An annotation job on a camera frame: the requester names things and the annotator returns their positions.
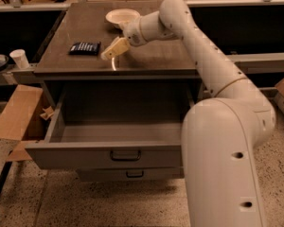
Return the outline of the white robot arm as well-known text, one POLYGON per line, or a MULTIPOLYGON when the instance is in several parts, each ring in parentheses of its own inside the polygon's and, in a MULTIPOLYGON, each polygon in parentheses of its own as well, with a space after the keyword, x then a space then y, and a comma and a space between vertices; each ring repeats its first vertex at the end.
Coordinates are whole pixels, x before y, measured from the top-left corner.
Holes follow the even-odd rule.
POLYGON ((190 226, 266 227, 253 151, 275 128, 267 97, 198 28, 184 0, 164 0, 156 12, 116 24, 122 34, 102 52, 104 60, 176 37, 209 91, 182 127, 190 226))

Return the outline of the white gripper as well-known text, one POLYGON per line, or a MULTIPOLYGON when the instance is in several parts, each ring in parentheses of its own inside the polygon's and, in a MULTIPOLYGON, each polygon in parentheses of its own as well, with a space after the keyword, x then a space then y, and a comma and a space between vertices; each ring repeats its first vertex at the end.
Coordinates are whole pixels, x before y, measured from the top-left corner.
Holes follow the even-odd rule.
POLYGON ((123 30, 124 37, 116 37, 112 43, 101 53, 105 61, 119 56, 130 49, 130 46, 141 46, 146 44, 145 17, 140 16, 134 20, 120 22, 119 28, 123 30))

